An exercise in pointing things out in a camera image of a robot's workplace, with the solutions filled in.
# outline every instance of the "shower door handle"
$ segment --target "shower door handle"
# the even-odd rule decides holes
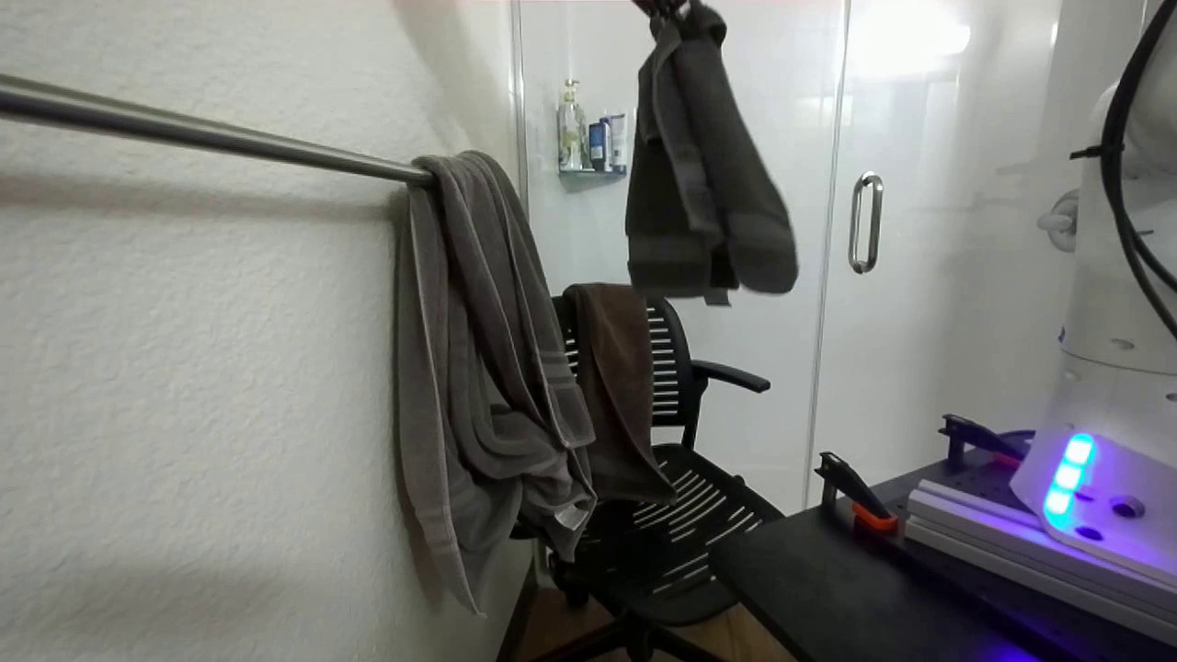
[[[871,192],[871,229],[868,229],[871,236],[868,240],[862,240],[862,193],[866,192]],[[852,193],[848,193],[848,251],[845,251],[845,257],[857,274],[866,274],[878,263],[878,236],[883,236],[883,175],[866,172],[866,175],[857,175]]]

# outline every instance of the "towel rack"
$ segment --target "towel rack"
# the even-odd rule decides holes
[[[0,117],[432,184],[428,169],[0,74]]]

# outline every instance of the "blue light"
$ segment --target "blue light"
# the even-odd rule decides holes
[[[1059,469],[1056,469],[1056,489],[1074,492],[1074,489],[1078,489],[1078,480],[1083,480],[1083,468],[1074,468],[1074,463],[1059,463]]]
[[[1096,437],[1091,435],[1069,435],[1069,441],[1065,441],[1065,463],[1089,463],[1091,459],[1091,453],[1096,453]]]
[[[1065,515],[1065,512],[1069,512],[1069,492],[1053,489],[1053,492],[1043,497],[1043,512],[1048,512],[1048,515]]]

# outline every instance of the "office chair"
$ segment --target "office chair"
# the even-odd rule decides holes
[[[569,364],[579,367],[575,304],[554,299]],[[748,489],[737,473],[696,453],[699,405],[705,387],[732,383],[742,388],[770,388],[770,377],[693,359],[683,328],[666,299],[647,299],[651,337],[651,427],[677,427],[682,441],[654,446],[654,459],[672,484],[668,500],[602,505],[575,561],[552,560],[552,578],[575,605],[598,599],[613,621],[569,638],[540,662],[593,657],[627,646],[628,657],[668,651],[689,662],[715,662],[716,653],[668,633],[668,626],[705,621],[737,603],[737,597],[711,575],[711,549],[726,535],[749,532],[780,512]]]

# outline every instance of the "dark floor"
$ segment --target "dark floor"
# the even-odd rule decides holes
[[[514,646],[514,662],[528,662],[607,621],[611,613],[598,603],[590,603],[585,611],[569,611],[554,589],[536,589],[524,638]],[[732,662],[791,662],[791,653],[742,605],[732,605],[711,621],[699,621],[677,633]]]

